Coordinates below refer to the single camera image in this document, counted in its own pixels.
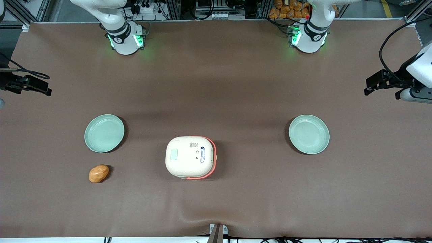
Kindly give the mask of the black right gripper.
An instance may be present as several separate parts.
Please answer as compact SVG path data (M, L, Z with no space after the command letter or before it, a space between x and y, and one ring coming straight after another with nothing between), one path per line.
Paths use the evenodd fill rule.
M4 91L10 91L13 92L15 94L21 94L22 91L33 91L33 92L38 92L41 93L43 95L46 95L48 97L51 96L52 94L52 90L47 88L47 89L39 89L39 88L34 88L33 82L30 80L25 80L25 81L12 81L12 82L4 82Z

